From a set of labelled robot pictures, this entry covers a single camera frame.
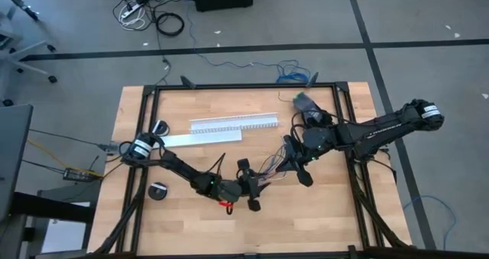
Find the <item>black metal frame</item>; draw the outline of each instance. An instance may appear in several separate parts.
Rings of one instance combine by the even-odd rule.
[[[209,84],[209,85],[198,85],[196,86],[197,90],[209,90],[209,89],[278,89],[278,88],[305,88],[304,84],[298,84],[298,83],[281,83],[281,84],[276,84],[276,83],[252,83],[252,84]],[[339,90],[343,92],[343,95],[345,97],[345,102],[346,102],[346,108],[348,110],[348,115],[349,118],[354,121],[355,120],[355,113],[353,109],[353,105],[351,103],[351,96],[350,92],[348,89],[348,83],[347,82],[336,82],[336,83],[315,83],[311,88],[331,88],[332,89],[332,94],[333,94],[333,100],[335,102],[335,110],[340,117],[339,122],[343,122],[343,112],[342,112],[342,105],[341,101],[339,98]],[[139,111],[139,117],[138,117],[138,125],[136,127],[136,135],[139,134],[140,132],[143,131],[143,124],[145,120],[145,113],[146,113],[146,108],[147,108],[147,103],[148,100],[150,99],[150,96],[153,95],[153,104],[151,106],[151,116],[150,116],[150,121],[149,121],[149,127],[148,131],[152,129],[154,126],[154,123],[156,122],[157,119],[157,110],[158,110],[158,102],[160,98],[160,92],[161,91],[171,91],[171,90],[188,90],[189,88],[187,86],[145,86],[143,88],[143,94],[141,97],[141,108]],[[355,162],[353,161],[353,158],[349,156],[348,152],[345,152],[345,159],[348,167],[348,176],[350,178],[350,183],[352,180],[356,180],[357,176],[355,173]],[[368,201],[371,203],[371,205],[375,208],[375,201],[374,201],[374,196],[372,193],[371,189],[371,183],[370,179],[368,176],[368,170],[366,166],[361,167],[361,174],[363,177],[363,182],[364,182],[364,188],[366,190],[365,195],[368,199]],[[124,204],[122,208],[122,212],[125,211],[125,209],[128,207],[129,202],[131,201],[132,193],[133,193],[133,188],[134,188],[134,178],[135,178],[136,172],[135,168],[131,168],[129,170],[128,174],[128,182],[126,185],[126,190],[125,190],[125,197],[124,197]],[[367,231],[367,226],[365,224],[365,219],[364,219],[364,211],[363,207],[360,203],[360,201],[356,198],[354,193],[352,192],[353,199],[355,201],[355,211],[357,215],[357,221],[358,221],[358,227],[360,228],[360,238],[361,238],[361,244],[363,246],[363,249],[367,248],[370,246],[370,241],[368,239],[368,231]],[[138,209],[136,211],[136,216],[134,218],[134,229],[132,233],[132,239],[131,239],[131,252],[137,253],[138,251],[138,239],[139,239],[139,232],[141,229],[141,219],[142,219],[142,209],[143,209],[143,203],[141,203],[138,206]],[[372,220],[372,226],[374,228],[374,233],[375,233],[375,238],[377,245],[380,247],[384,246],[384,240],[381,234],[380,229],[375,225],[375,223]],[[116,252],[122,252],[123,251],[123,246],[125,242],[125,230],[121,233],[121,236],[119,237],[116,245]],[[354,246],[348,246],[348,251],[334,251],[334,252],[306,252],[306,253],[277,253],[277,254],[260,254],[260,258],[275,258],[275,257],[308,257],[308,258],[313,258],[313,257],[320,257],[320,258],[344,258],[344,257],[353,257],[352,253],[355,253],[355,247]],[[236,258],[237,256],[247,256],[246,254],[214,254],[214,255],[185,255],[182,257],[213,257],[213,258]],[[150,256],[150,257],[144,257],[144,258],[180,258],[181,256]]]

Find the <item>black round puck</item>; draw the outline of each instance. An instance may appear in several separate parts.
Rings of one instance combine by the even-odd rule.
[[[157,201],[164,199],[164,197],[167,196],[167,193],[167,186],[158,182],[152,183],[149,189],[147,189],[147,194],[149,195],[149,197]]]

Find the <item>wooden table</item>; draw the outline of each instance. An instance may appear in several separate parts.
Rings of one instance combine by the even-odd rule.
[[[357,121],[375,117],[368,84],[349,83],[349,89]],[[112,140],[134,138],[142,91],[143,86],[123,89]],[[207,170],[226,152],[222,175],[230,179],[235,177],[237,160],[247,157],[251,167],[258,170],[264,160],[276,152],[281,136],[289,134],[290,118],[295,112],[290,101],[300,91],[321,108],[335,113],[332,91],[327,88],[173,90],[161,92],[157,118],[168,123],[171,134],[189,134],[189,120],[194,118],[278,112],[278,128],[243,131],[242,141],[172,149],[198,170]],[[146,109],[147,117],[150,109],[151,104]],[[377,154],[376,159],[389,164],[384,153]],[[105,172],[117,164],[107,164]],[[314,179],[311,187],[300,185],[296,174],[291,173],[263,191],[259,199],[261,211],[249,211],[246,199],[240,199],[232,215],[226,215],[225,208],[216,201],[197,195],[188,182],[176,174],[152,167],[147,183],[165,183],[169,193],[162,201],[146,196],[138,254],[345,251],[350,244],[361,249],[345,165],[344,153],[331,151],[307,167]],[[368,169],[378,212],[401,240],[410,243],[392,173],[375,162],[369,163]],[[118,221],[127,178],[128,168],[123,166],[103,181],[89,251],[103,242]],[[371,222],[366,212],[365,215],[372,243]],[[129,247],[130,232],[128,229],[125,250]]]

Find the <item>white label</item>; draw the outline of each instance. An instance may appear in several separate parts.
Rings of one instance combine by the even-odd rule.
[[[145,157],[147,157],[147,156],[149,155],[149,152],[147,152],[146,150],[144,150],[144,149],[143,149],[143,148],[141,148],[141,147],[136,147],[136,148],[134,149],[134,151],[138,152],[139,154],[141,154],[141,155],[143,155],[143,156],[145,156]]]
[[[160,185],[157,185],[156,183],[152,183],[152,184],[151,184],[151,186],[154,186],[154,187],[159,188],[159,189],[161,189],[161,190],[167,190],[167,188],[166,188],[166,187],[164,187],[164,186],[160,186]]]
[[[430,112],[432,110],[438,110],[438,107],[436,107],[436,105],[431,105],[431,106],[425,107],[425,112]]]
[[[142,148],[146,149],[147,151],[151,151],[151,149],[152,149],[152,148],[151,148],[151,146],[147,145],[147,143],[145,143],[145,142],[143,142],[143,141],[136,140],[136,141],[134,142],[134,144],[139,145],[140,147],[142,147]]]
[[[441,115],[442,113],[440,113],[440,111],[438,110],[433,110],[433,111],[430,111],[430,112],[426,112],[424,114],[421,115],[421,118],[428,118],[428,117],[431,117],[433,115]]]

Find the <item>chair wheel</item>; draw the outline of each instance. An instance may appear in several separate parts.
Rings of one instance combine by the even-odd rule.
[[[5,105],[5,106],[12,106],[12,105],[14,105],[14,102],[11,99],[5,99],[3,101],[3,105]]]
[[[48,76],[47,79],[50,83],[57,83],[58,79],[55,76]]]
[[[51,53],[54,53],[56,51],[56,48],[53,45],[47,45],[47,49],[51,51]]]

